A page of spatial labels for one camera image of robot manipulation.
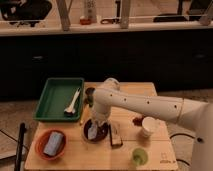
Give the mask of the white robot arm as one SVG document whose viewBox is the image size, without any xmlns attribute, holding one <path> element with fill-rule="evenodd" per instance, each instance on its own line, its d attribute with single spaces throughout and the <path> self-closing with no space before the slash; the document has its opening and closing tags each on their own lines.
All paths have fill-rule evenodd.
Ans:
<svg viewBox="0 0 213 171">
<path fill-rule="evenodd" d="M 108 78 L 93 93 L 92 117 L 107 120 L 118 107 L 177 124 L 195 132 L 190 171 L 213 171 L 213 103 L 166 96 L 128 94 Z"/>
</svg>

